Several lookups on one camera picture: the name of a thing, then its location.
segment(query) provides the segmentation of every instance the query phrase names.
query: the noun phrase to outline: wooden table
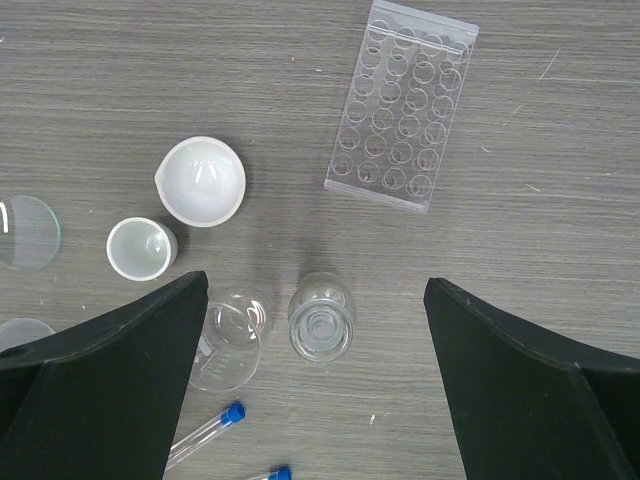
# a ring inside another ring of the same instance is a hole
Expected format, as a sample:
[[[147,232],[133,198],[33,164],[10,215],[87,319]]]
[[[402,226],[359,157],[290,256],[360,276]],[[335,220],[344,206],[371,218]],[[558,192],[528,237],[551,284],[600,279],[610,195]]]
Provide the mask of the wooden table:
[[[444,276],[574,339],[640,355],[640,9],[633,0],[405,4],[480,26],[427,215],[323,190],[370,2],[5,0],[4,195],[45,199],[55,262],[5,270],[2,319],[61,330],[203,268],[274,305],[260,368],[238,392],[189,390],[182,438],[236,396],[245,423],[167,479],[464,478],[422,294]],[[153,183],[196,134],[228,142],[239,213],[183,227]],[[165,221],[175,265],[137,284],[109,266],[110,228]],[[304,274],[337,272],[359,308],[348,355],[317,368],[287,337]]]

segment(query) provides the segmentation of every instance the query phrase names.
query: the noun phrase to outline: small white bowl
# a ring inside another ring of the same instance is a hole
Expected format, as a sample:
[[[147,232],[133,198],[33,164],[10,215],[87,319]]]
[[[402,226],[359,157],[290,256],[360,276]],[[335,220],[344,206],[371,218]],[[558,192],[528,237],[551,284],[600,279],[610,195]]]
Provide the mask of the small white bowl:
[[[134,282],[162,275],[178,253],[178,240],[164,225],[143,217],[118,223],[107,238],[107,258],[113,269]]]
[[[240,207],[246,177],[238,155],[224,142],[192,137],[177,144],[156,172],[158,194],[169,213],[192,227],[213,227]]]

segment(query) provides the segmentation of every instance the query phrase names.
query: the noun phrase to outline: white cup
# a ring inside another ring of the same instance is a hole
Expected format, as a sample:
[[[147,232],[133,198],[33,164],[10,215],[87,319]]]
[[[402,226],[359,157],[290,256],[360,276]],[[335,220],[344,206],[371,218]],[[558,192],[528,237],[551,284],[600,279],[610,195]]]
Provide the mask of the white cup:
[[[178,240],[164,225],[132,217],[118,223],[107,238],[107,257],[124,278],[146,282],[162,275],[178,253]]]

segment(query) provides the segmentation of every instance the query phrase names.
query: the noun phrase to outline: tabletop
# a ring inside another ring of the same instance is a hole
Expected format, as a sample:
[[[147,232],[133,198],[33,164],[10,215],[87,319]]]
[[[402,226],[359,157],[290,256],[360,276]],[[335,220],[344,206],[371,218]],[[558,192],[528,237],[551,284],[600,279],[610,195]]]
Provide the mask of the tabletop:
[[[2,319],[62,330],[196,269],[251,286],[275,327],[255,377],[189,388],[176,438],[236,397],[247,420],[168,480],[462,479],[422,305],[441,276],[541,326],[640,355],[640,10],[634,0],[407,6],[480,34],[431,199],[417,214],[323,189],[369,0],[5,0],[0,15],[3,195],[59,216],[63,245],[36,273],[5,270]],[[223,225],[172,220],[153,182],[173,145],[227,142],[247,193]],[[165,222],[176,263],[134,283],[105,241],[129,216]],[[345,357],[293,351],[286,307],[333,271],[358,306]]]

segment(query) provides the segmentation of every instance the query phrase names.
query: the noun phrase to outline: gray wood surface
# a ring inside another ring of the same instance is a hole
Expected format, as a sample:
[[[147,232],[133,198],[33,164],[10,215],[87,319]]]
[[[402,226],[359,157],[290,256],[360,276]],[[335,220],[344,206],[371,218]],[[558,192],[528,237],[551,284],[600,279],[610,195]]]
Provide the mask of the gray wood surface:
[[[322,188],[369,1],[0,5],[2,194],[39,195],[65,233],[48,268],[2,273],[0,320],[61,330],[198,268],[273,301],[254,379],[228,395],[189,390],[176,438],[236,395],[247,421],[169,480],[278,463],[309,480],[464,478],[421,303],[431,276],[640,356],[637,2],[404,3],[480,26],[427,215]],[[249,179],[239,213],[209,230],[172,221],[153,184],[164,154],[196,134],[228,142]],[[107,262],[110,228],[134,215],[179,236],[157,282]],[[319,269],[359,308],[351,350],[328,368],[287,338],[288,299]]]

